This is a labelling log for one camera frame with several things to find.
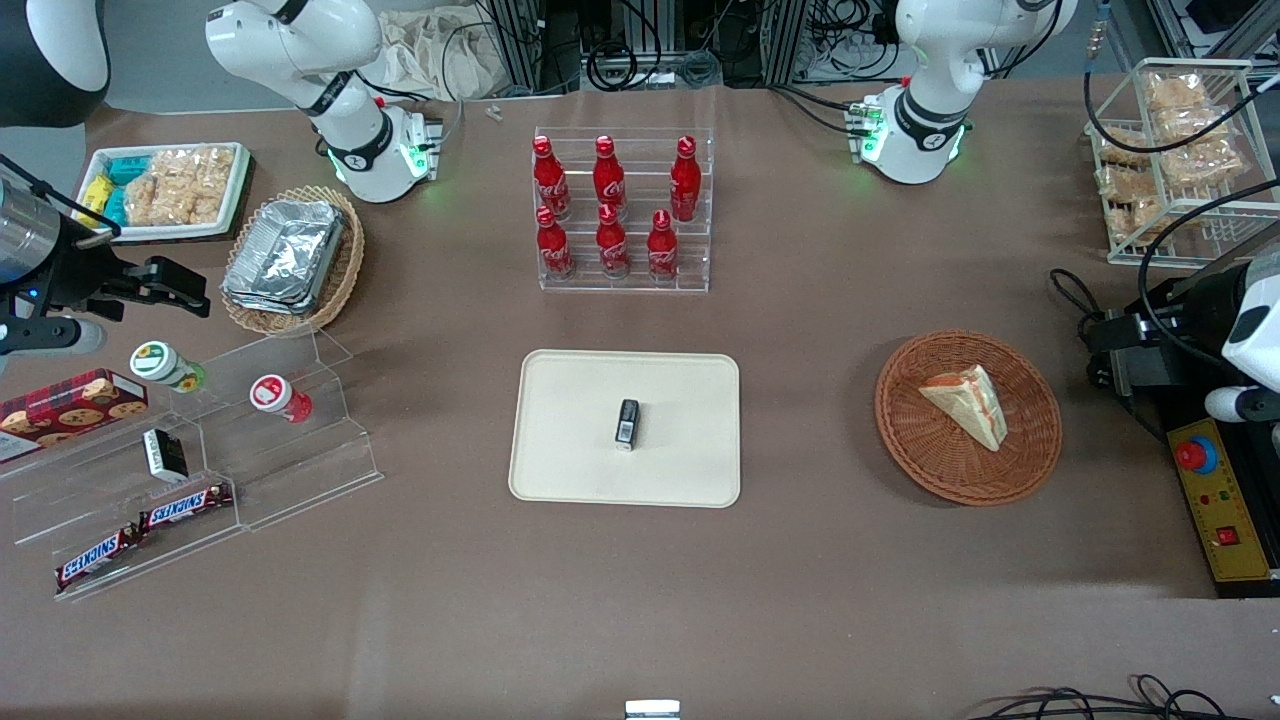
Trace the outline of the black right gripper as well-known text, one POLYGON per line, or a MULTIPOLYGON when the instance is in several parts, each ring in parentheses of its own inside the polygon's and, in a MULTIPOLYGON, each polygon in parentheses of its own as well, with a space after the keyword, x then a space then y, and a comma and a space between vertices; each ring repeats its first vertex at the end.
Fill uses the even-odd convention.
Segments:
POLYGON ((40 315, 61 310, 90 313, 113 322, 123 319, 123 304, 178 307, 209 318, 205 275, 169 258, 148 259, 145 290, 133 263, 119 259, 109 234, 63 234, 42 265, 40 315))

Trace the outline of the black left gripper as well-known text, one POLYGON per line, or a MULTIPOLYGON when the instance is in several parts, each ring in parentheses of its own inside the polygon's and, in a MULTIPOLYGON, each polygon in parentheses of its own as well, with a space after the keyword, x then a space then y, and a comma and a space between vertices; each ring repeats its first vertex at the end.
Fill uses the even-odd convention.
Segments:
POLYGON ((1249 264, 1231 266, 1198 281, 1185 293, 1184 278, 1148 278, 1142 297, 1151 325, 1185 325, 1189 336, 1229 336, 1245 292, 1249 264))

